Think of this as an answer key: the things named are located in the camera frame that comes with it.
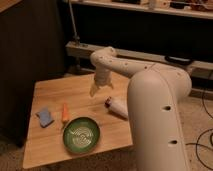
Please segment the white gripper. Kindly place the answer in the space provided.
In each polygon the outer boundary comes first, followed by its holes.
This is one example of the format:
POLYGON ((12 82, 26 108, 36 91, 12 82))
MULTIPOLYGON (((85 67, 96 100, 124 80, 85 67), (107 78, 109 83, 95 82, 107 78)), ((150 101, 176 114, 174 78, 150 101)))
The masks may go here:
POLYGON ((97 67, 94 75, 94 83, 90 88, 90 96, 93 97, 99 90, 101 86, 108 86, 114 89, 113 84, 111 84, 111 74, 110 70, 102 67, 97 67))

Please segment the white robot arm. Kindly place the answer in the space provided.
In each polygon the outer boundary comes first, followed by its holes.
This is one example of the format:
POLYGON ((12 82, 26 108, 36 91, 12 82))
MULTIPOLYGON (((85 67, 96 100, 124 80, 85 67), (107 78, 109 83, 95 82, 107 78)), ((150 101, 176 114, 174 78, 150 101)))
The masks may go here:
POLYGON ((190 171, 178 102, 189 95, 189 74, 162 63, 122 59, 112 47, 90 56, 96 67, 90 94, 112 84, 112 71, 130 79, 127 108, 138 171, 190 171))

